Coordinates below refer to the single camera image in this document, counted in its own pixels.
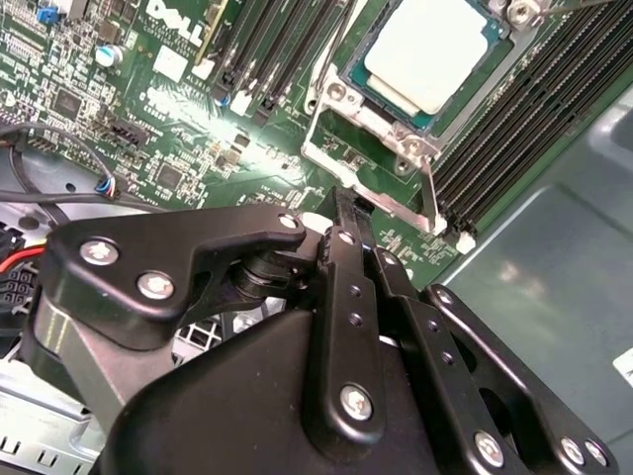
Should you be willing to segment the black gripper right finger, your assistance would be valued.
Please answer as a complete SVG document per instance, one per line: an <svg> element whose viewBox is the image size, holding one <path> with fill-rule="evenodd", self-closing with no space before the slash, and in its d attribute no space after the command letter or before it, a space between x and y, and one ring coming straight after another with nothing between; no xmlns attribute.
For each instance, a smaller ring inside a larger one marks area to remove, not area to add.
<svg viewBox="0 0 633 475"><path fill-rule="evenodd" d="M616 474L599 437L452 291L417 290L355 202L375 282L389 421L362 474Z"/></svg>

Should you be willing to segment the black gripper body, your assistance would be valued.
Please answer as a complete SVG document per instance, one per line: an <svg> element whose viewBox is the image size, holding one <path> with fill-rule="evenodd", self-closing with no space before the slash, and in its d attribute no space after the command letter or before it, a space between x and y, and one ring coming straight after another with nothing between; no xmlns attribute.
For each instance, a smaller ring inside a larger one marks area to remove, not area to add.
<svg viewBox="0 0 633 475"><path fill-rule="evenodd" d="M294 312L155 380L113 425L101 474L462 474L462 451L423 422L398 348L380 345L387 429L351 463L322 456L302 424L311 316Z"/></svg>

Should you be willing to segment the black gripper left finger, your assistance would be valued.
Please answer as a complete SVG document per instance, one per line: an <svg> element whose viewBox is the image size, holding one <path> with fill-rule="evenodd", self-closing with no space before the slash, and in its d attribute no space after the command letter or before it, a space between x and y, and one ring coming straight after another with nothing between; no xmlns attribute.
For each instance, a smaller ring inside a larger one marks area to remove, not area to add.
<svg viewBox="0 0 633 475"><path fill-rule="evenodd" d="M270 204L65 225L45 244L24 359L86 404L109 436L155 380L301 311L312 319L301 411L308 440L373 446L387 410L360 198L331 190L319 207L329 219L323 231Z"/></svg>

